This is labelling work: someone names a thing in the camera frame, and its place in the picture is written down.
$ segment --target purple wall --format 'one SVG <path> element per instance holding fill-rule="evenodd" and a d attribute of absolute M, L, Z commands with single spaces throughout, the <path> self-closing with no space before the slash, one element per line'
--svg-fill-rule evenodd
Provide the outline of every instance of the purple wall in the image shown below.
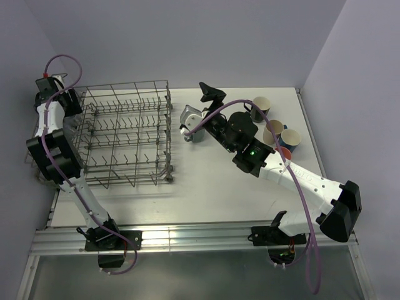
<path fill-rule="evenodd" d="M 0 3 L 0 28 L 0 298 L 15 299 L 34 231 L 45 225 L 53 196 L 34 180 L 24 157 L 36 119 L 35 80 L 54 50 L 22 0 Z M 63 66 L 55 62 L 51 70 Z"/>
<path fill-rule="evenodd" d="M 82 83 L 238 88 L 303 86 L 345 0 L 26 2 L 55 50 L 79 56 Z"/>
<path fill-rule="evenodd" d="M 379 299 L 400 294 L 399 12 L 348 0 L 303 89 L 327 175 L 360 185 L 356 234 Z"/>

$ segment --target blue cup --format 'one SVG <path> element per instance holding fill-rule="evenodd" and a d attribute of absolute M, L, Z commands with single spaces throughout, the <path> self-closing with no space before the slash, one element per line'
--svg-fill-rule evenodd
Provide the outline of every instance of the blue cup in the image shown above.
<path fill-rule="evenodd" d="M 288 148 L 289 151 L 293 153 L 295 148 L 301 143 L 301 135 L 296 130 L 288 129 L 287 126 L 285 126 L 278 142 L 279 145 Z"/>

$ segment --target white tabletop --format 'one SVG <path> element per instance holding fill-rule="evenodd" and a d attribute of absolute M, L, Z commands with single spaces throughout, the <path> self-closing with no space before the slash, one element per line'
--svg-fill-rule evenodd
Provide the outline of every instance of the white tabletop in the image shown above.
<path fill-rule="evenodd" d="M 291 87 L 222 88 L 224 103 L 235 99 L 265 96 L 271 100 L 269 119 L 278 119 L 297 130 L 302 143 L 292 161 L 321 174 L 303 112 Z M 201 143 L 185 142 L 179 133 L 179 116 L 186 104 L 198 109 L 200 89 L 172 89 L 172 165 L 174 182 L 158 186 L 129 185 L 92 188 L 94 195 L 119 225 L 180 224 L 273 219 L 282 210 L 303 210 L 298 194 L 240 171 L 228 153 L 208 133 Z M 243 111 L 237 104 L 222 113 L 227 118 Z M 265 123 L 258 124 L 256 137 L 263 140 Z M 51 225 L 84 226 L 84 219 L 69 196 L 60 192 Z"/>

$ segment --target cup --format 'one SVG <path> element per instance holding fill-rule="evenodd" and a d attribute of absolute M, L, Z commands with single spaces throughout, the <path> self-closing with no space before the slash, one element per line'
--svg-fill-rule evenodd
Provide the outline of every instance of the cup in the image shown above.
<path fill-rule="evenodd" d="M 252 102 L 258 106 L 265 115 L 269 112 L 269 109 L 271 108 L 271 102 L 265 97 L 255 97 Z M 251 119 L 255 123 L 260 123 L 264 120 L 263 116 L 255 109 L 254 107 L 251 107 L 251 110 L 246 108 L 247 111 L 250 112 Z"/>
<path fill-rule="evenodd" d="M 279 122 L 278 120 L 270 120 L 269 123 L 271 124 L 272 128 L 274 129 L 276 137 L 279 139 L 282 131 L 284 130 L 283 124 L 281 122 Z M 264 127 L 264 133 L 262 134 L 262 139 L 264 140 L 264 143 L 266 145 L 272 145 L 275 143 L 274 136 L 273 136 L 268 124 L 266 124 L 266 126 Z"/>
<path fill-rule="evenodd" d="M 286 147 L 281 147 L 281 149 L 282 149 L 282 153 L 283 153 L 283 156 L 286 158 L 286 159 L 288 159 L 288 160 L 292 160 L 292 153 L 289 151 L 289 149 L 288 148 L 286 148 Z"/>
<path fill-rule="evenodd" d="M 279 145 L 288 148 L 292 153 L 300 143 L 301 135 L 293 129 L 284 129 L 279 137 Z"/>

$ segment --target metal wire basket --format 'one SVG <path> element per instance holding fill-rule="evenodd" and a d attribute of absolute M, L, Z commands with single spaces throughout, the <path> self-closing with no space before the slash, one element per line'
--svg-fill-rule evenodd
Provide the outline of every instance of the metal wire basket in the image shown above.
<path fill-rule="evenodd" d="M 103 84 L 75 90 L 83 113 L 71 136 L 89 185 L 108 189 L 112 184 L 135 187 L 173 181 L 173 105 L 168 81 Z M 29 153 L 26 162 L 35 166 Z M 52 184 L 39 170 L 36 177 Z"/>

